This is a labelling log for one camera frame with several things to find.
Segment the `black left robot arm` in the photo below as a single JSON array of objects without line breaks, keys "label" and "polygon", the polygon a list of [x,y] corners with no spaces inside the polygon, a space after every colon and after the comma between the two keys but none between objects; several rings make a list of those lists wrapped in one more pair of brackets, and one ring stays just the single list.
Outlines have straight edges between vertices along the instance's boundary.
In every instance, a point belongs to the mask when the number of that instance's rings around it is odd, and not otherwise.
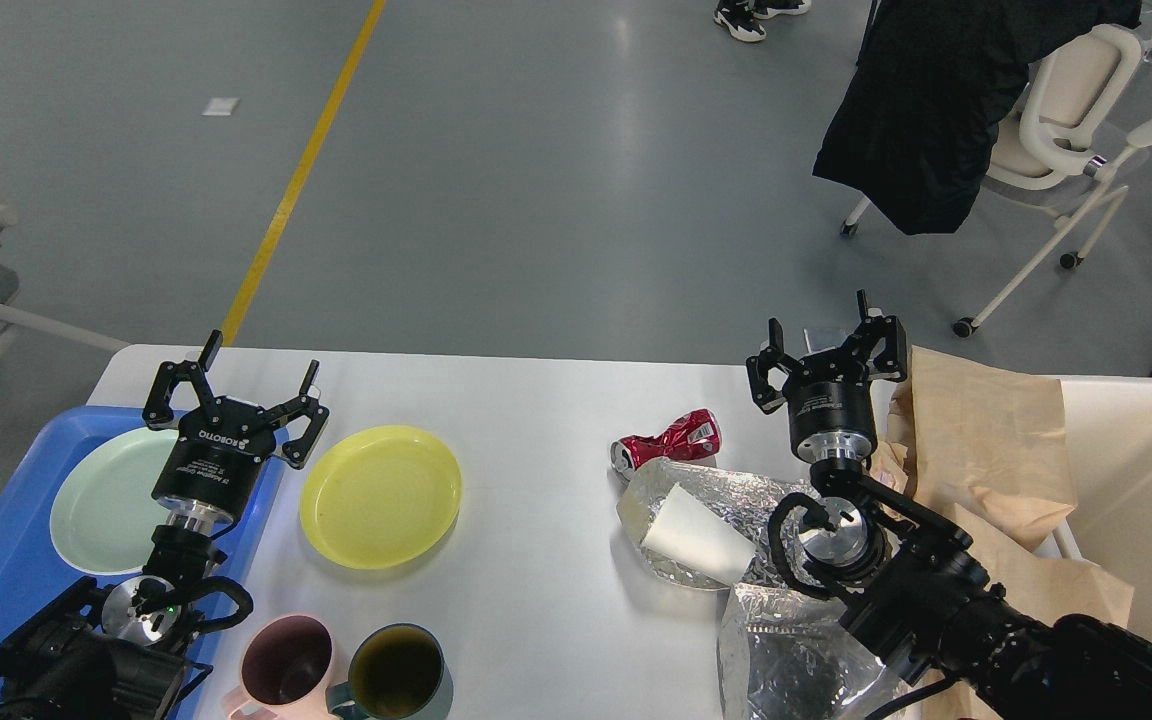
[{"label": "black left robot arm", "polygon": [[283,404],[217,395],[207,373],[221,342],[214,331],[196,359],[161,363],[147,392],[146,427],[177,438],[151,488],[166,520],[146,564],[116,585],[77,579],[0,643],[0,719],[164,719],[212,670],[189,647],[251,615],[251,593],[218,571],[218,538],[271,460],[305,467],[329,409],[314,391],[319,361]]}]

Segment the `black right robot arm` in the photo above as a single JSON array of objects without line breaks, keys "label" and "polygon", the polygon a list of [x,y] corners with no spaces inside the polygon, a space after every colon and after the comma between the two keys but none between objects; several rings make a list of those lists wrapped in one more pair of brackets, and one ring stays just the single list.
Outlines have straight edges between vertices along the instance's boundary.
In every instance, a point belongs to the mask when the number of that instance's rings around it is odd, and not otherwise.
[{"label": "black right robot arm", "polygon": [[1152,642],[1084,614],[1044,624],[1015,611],[963,528],[870,477],[870,382],[905,381],[908,338],[896,316],[872,314],[864,291],[858,311],[844,340],[804,357],[786,351],[770,319],[746,372],[763,414],[785,407],[813,488],[771,511],[776,574],[791,591],[842,602],[841,628],[910,685],[872,717],[965,683],[1005,719],[1152,719]]}]

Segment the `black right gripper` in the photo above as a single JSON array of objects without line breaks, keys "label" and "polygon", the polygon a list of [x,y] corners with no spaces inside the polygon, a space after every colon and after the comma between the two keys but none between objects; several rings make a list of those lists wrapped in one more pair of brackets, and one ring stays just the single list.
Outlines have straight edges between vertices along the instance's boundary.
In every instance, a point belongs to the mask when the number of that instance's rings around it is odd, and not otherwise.
[{"label": "black right gripper", "polygon": [[[782,324],[771,318],[767,343],[746,359],[751,400],[761,414],[787,404],[791,450],[801,461],[864,462],[872,456],[877,438],[870,382],[905,382],[909,377],[904,325],[870,305],[867,291],[856,291],[856,302],[859,323],[835,353],[791,357]],[[782,386],[771,382],[773,370],[785,374]]]}]

